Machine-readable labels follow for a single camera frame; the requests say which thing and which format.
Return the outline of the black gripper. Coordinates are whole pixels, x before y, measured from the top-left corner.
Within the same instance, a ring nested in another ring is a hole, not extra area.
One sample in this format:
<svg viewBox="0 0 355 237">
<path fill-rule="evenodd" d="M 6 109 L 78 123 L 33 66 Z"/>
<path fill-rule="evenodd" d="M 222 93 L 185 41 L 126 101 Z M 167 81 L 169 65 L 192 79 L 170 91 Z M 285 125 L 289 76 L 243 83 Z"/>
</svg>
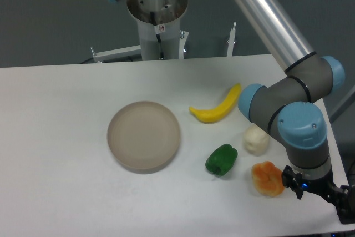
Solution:
<svg viewBox="0 0 355 237">
<path fill-rule="evenodd" d="M 287 165 L 282 171 L 281 179 L 283 186 L 290 188 L 298 200 L 301 200 L 304 192 L 316 194 L 336 207 L 342 224 L 354 224 L 354 185 L 336 187 L 331 170 L 322 178 L 309 180 Z"/>
</svg>

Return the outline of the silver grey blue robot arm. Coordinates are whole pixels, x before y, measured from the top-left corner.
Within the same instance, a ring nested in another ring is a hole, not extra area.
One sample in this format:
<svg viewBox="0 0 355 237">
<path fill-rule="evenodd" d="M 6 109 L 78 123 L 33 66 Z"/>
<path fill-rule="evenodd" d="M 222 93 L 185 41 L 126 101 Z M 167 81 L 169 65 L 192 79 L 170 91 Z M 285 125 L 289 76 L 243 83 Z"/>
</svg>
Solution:
<svg viewBox="0 0 355 237">
<path fill-rule="evenodd" d="M 246 87 L 239 110 L 285 147 L 290 161 L 281 174 L 285 187 L 298 198 L 304 192 L 319 195 L 335 206 L 342 224 L 354 223 L 354 187 L 333 182 L 327 126 L 315 105 L 343 84 L 342 65 L 320 57 L 277 0 L 235 2 L 286 74 L 270 87 Z M 142 59 L 183 55 L 175 22 L 185 13 L 187 0 L 127 0 L 127 5 L 138 23 Z"/>
</svg>

